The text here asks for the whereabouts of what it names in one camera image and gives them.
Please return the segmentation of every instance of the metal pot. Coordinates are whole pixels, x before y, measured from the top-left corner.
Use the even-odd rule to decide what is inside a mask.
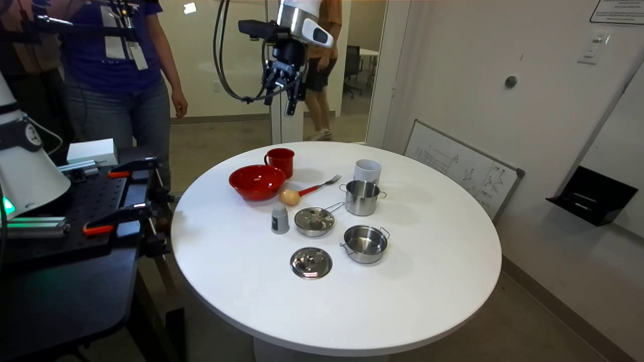
[[[346,183],[344,208],[353,214],[367,216],[376,210],[381,188],[376,183],[351,181]]]
[[[388,244],[388,231],[370,224],[353,224],[344,231],[343,247],[356,264],[376,264]]]

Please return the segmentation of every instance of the chair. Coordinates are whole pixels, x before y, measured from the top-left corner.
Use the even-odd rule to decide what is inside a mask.
[[[362,92],[356,85],[354,76],[361,74],[361,45],[349,43],[346,45],[346,61],[344,61],[344,92],[354,97],[356,92]]]

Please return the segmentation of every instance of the shirt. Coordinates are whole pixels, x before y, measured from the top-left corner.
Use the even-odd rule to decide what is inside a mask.
[[[88,85],[92,90],[111,97],[133,97],[142,92],[161,79],[161,59],[147,31],[147,15],[161,11],[159,1],[123,1],[130,6],[133,38],[147,59],[147,68],[138,70],[130,55],[114,57],[106,52],[105,11],[113,13],[113,8],[98,1],[88,1],[72,13],[75,29],[64,31],[63,39],[63,63],[78,82]],[[125,53],[127,38],[116,36],[116,52]]]

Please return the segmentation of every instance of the green light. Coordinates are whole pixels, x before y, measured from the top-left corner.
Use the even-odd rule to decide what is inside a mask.
[[[6,198],[6,196],[2,196],[2,206],[5,206],[5,212],[6,212],[6,214],[16,212],[16,205],[15,205],[10,198]]]

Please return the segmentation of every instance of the metal bowl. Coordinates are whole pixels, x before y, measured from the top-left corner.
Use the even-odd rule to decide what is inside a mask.
[[[370,224],[353,224],[344,231],[346,255],[356,264],[376,264],[388,243],[388,231]]]
[[[305,237],[320,237],[335,227],[335,214],[328,208],[305,206],[295,212],[295,227]]]

